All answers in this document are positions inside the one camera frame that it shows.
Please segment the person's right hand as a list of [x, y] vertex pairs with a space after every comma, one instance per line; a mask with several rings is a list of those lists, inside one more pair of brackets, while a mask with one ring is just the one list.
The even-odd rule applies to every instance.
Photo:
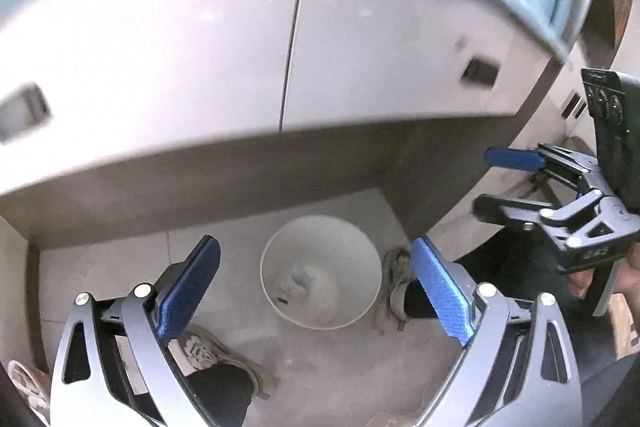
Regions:
[[[612, 293], [624, 295], [625, 297], [629, 297], [631, 300], [636, 299], [639, 295], [639, 268], [639, 244], [635, 243], [623, 261], [622, 266], [618, 270]], [[568, 288], [570, 288], [570, 293], [575, 297], [584, 298], [592, 283], [592, 279], [593, 270], [570, 274], [568, 276]]]

